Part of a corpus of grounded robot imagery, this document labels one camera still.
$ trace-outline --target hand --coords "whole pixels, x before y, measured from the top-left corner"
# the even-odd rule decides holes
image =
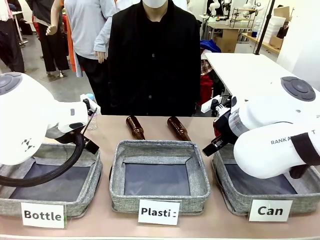
[[[94,55],[98,57],[98,62],[102,64],[105,59],[107,59],[107,55],[103,51],[94,51]]]
[[[55,25],[48,26],[46,29],[46,34],[45,35],[53,35],[57,32],[58,28]]]

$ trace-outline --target gray floor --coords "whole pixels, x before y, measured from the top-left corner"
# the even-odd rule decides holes
[[[46,73],[45,62],[40,58],[42,50],[37,35],[23,37],[26,37],[29,41],[21,49],[25,73],[45,86],[56,100],[60,102],[77,102],[80,100],[81,94],[92,93],[85,73],[83,73],[83,77],[77,77],[75,72],[68,70],[66,71],[66,77],[49,78]],[[10,69],[0,60],[0,74],[8,72],[10,72]]]

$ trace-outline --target face mask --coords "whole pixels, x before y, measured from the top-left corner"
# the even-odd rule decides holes
[[[157,9],[162,7],[167,0],[142,0],[149,8]]]

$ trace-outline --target white paper sign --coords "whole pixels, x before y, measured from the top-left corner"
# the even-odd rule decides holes
[[[139,223],[177,225],[180,202],[140,200]]]
[[[40,228],[65,228],[63,205],[21,203],[22,221],[25,226]]]
[[[286,222],[292,202],[292,200],[253,200],[249,221]]]

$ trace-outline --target black pole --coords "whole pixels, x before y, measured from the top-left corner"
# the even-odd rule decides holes
[[[267,28],[268,28],[268,25],[269,25],[269,21],[271,19],[272,11],[274,10],[275,1],[276,0],[271,0],[270,10],[269,10],[268,15],[266,16],[265,25],[264,25],[264,28],[263,28],[263,31],[262,31],[262,34],[261,34],[261,38],[260,38],[258,47],[256,48],[255,55],[259,55],[259,52],[260,52],[260,49],[261,49],[261,46],[262,46],[262,42],[264,41],[264,38],[265,38],[265,35],[266,35],[266,31],[267,31]]]

